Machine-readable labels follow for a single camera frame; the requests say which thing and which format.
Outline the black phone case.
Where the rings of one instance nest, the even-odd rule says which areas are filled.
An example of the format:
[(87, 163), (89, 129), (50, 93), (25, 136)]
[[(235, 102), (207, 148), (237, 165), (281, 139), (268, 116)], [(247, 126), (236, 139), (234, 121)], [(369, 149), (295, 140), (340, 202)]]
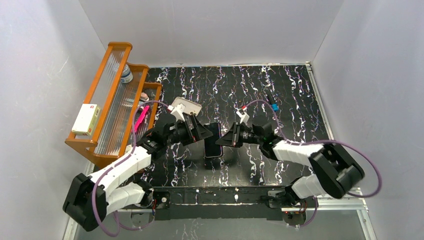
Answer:
[(221, 138), (221, 124), (219, 122), (211, 122), (205, 125), (205, 128), (212, 133), (212, 136), (204, 140), (204, 156), (205, 158), (218, 158), (223, 155), (223, 147), (216, 144)]

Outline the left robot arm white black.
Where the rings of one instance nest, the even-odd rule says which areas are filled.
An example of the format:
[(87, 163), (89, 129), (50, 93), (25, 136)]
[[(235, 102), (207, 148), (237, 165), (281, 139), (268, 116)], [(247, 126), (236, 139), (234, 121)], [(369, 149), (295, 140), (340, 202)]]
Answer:
[(151, 165), (165, 154), (168, 146), (184, 146), (212, 137), (214, 134), (190, 115), (191, 125), (184, 120), (167, 123), (146, 131), (135, 147), (108, 166), (90, 174), (75, 176), (62, 210), (84, 230), (102, 227), (109, 214), (131, 205), (153, 207), (154, 188), (144, 180), (124, 184), (131, 176)]

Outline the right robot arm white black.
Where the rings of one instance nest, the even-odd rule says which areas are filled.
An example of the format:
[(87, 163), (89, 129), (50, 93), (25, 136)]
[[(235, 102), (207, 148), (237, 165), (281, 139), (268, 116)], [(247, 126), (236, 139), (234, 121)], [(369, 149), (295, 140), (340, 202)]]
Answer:
[(248, 127), (234, 122), (215, 143), (233, 148), (255, 144), (269, 159), (311, 167), (311, 175), (299, 177), (285, 187), (285, 199), (291, 202), (325, 194), (340, 199), (365, 177), (364, 170), (341, 144), (288, 143), (275, 134), (271, 123)]

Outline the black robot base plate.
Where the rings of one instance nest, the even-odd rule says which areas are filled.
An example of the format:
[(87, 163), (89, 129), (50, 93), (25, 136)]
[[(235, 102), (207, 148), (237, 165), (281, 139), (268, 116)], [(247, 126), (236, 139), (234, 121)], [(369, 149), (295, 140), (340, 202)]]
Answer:
[(155, 187), (140, 207), (128, 210), (147, 213), (154, 207), (157, 221), (179, 219), (266, 219), (303, 224), (318, 207), (308, 197), (285, 199), (283, 186)]

